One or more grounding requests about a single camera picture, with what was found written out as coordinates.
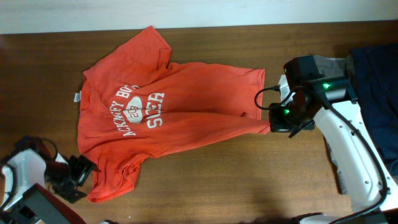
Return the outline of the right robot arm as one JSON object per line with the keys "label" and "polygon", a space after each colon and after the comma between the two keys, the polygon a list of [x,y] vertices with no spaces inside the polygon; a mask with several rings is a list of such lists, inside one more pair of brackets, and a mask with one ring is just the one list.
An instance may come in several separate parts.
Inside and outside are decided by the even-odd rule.
{"label": "right robot arm", "polygon": [[293,58],[279,80],[280,103],[269,106],[273,132],[290,137],[314,128],[322,132],[353,211],[344,217],[309,213],[292,221],[397,223],[397,184],[365,127],[343,63],[340,58],[322,62],[316,55]]}

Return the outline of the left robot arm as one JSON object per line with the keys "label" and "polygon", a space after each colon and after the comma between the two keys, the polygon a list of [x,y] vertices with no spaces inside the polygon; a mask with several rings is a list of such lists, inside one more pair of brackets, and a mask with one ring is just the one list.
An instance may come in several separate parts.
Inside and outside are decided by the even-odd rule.
{"label": "left robot arm", "polygon": [[1,159],[4,196],[1,223],[83,223],[65,202],[86,197],[79,191],[96,164],[85,156],[66,158],[50,153],[54,142],[24,136],[15,149]]}

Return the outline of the red printed t-shirt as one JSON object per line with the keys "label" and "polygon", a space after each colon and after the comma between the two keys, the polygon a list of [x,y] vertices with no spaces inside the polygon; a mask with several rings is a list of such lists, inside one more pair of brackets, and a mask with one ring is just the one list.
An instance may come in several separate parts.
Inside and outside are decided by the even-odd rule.
{"label": "red printed t-shirt", "polygon": [[147,27],[83,72],[77,143],[94,162],[88,200],[132,191],[148,158],[243,134],[266,134],[263,69],[175,63],[172,48]]}

